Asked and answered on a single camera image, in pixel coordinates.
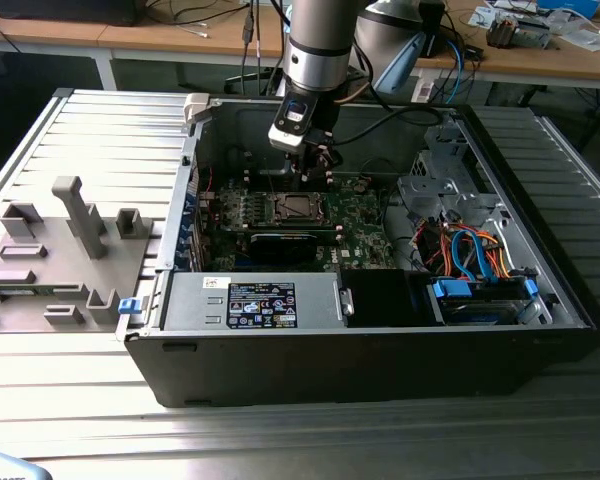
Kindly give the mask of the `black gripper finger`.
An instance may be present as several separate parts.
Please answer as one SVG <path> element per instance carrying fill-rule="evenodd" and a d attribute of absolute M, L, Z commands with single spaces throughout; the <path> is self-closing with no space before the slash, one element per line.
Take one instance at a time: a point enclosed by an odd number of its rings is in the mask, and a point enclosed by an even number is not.
<path fill-rule="evenodd" d="M 286 153 L 291 172 L 296 183 L 308 183 L 311 169 L 314 167 L 314 154 L 311 148 L 303 148 L 300 153 Z"/>
<path fill-rule="evenodd" d="M 331 146 L 323 146 L 319 153 L 319 163 L 323 167 L 327 183 L 333 182 L 333 170 L 343 163 L 341 154 Z"/>

